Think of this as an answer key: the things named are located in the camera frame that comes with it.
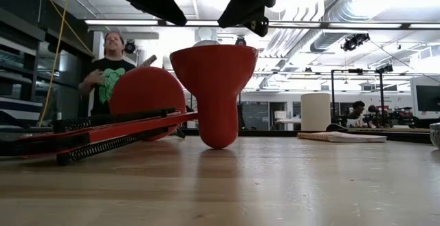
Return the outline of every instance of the white ball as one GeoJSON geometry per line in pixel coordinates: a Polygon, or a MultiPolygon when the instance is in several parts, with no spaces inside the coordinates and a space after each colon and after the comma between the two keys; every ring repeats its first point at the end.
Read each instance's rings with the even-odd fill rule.
{"type": "Polygon", "coordinates": [[[220,45],[220,43],[218,41],[213,41],[213,40],[203,40],[203,41],[199,41],[198,43],[195,43],[193,47],[201,47],[204,45],[220,45]]]}

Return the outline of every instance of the notebook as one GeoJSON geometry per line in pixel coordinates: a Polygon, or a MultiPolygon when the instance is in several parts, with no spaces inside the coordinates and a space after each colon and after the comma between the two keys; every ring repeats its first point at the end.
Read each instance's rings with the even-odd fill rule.
{"type": "Polygon", "coordinates": [[[299,133],[298,138],[310,139],[327,142],[341,143],[380,143],[386,142],[386,137],[375,135],[358,135],[340,132],[324,132],[324,133],[299,133]]]}

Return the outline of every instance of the black fabric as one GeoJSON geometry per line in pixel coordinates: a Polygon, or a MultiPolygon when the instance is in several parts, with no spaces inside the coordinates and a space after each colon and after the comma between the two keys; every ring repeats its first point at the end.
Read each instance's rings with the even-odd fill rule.
{"type": "Polygon", "coordinates": [[[103,58],[93,62],[89,73],[97,69],[104,72],[102,75],[104,82],[102,84],[95,84],[94,86],[95,93],[93,109],[91,110],[92,115],[110,113],[109,99],[115,83],[122,75],[134,68],[134,65],[125,60],[113,61],[103,58]]]}

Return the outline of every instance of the red disc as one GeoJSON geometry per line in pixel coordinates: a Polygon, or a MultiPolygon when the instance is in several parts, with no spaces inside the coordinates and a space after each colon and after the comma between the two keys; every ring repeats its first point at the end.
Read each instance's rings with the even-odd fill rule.
{"type": "MultiPolygon", "coordinates": [[[[109,106],[111,114],[176,108],[185,112],[185,95],[179,81],[169,72],[156,67],[138,67],[123,75],[113,88],[109,106]]],[[[152,137],[156,140],[172,133],[152,137]]]]}

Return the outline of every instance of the red cup-shaped object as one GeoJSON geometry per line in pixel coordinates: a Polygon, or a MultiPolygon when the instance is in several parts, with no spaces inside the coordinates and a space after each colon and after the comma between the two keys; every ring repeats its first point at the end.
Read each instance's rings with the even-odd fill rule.
{"type": "Polygon", "coordinates": [[[200,138],[212,148],[238,135],[237,97],[255,70],[258,51],[242,45],[208,45],[173,52],[180,82],[197,98],[200,138]]]}

